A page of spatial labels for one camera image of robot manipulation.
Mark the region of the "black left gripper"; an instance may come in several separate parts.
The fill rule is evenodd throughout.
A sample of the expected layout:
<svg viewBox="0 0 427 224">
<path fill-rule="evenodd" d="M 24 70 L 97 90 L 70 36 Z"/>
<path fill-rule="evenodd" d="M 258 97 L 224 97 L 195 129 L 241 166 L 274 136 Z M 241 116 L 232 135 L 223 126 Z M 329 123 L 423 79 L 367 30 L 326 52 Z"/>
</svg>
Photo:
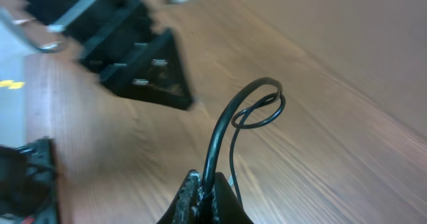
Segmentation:
<svg viewBox="0 0 427 224">
<path fill-rule="evenodd" d="M 181 110 L 193 104 L 173 31 L 167 28 L 155 37 L 143 1 L 25 1 L 25 11 L 57 36 L 55 43 L 40 45 L 13 25 L 34 50 L 60 52 L 71 38 L 83 47 L 79 62 L 100 73 L 99 82 L 118 97 Z"/>
</svg>

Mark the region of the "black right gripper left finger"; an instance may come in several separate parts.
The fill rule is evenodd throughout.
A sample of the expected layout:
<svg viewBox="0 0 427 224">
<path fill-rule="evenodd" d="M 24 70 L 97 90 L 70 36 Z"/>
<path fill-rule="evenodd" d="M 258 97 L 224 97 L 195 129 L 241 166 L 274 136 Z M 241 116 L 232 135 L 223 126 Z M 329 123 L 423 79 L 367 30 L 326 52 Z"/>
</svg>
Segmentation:
<svg viewBox="0 0 427 224">
<path fill-rule="evenodd" d="M 187 172 L 171 205 L 157 224 L 195 224 L 197 223 L 197 204 L 199 202 L 200 173 L 192 169 Z"/>
</svg>

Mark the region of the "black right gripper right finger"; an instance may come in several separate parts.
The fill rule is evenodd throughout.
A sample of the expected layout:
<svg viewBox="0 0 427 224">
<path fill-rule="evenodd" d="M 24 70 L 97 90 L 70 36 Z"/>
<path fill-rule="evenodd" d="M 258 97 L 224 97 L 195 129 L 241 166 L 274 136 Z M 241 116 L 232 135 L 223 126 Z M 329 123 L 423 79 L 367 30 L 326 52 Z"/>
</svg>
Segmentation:
<svg viewBox="0 0 427 224">
<path fill-rule="evenodd" d="M 223 173 L 217 172 L 211 204 L 214 224 L 253 224 L 240 205 Z"/>
</svg>

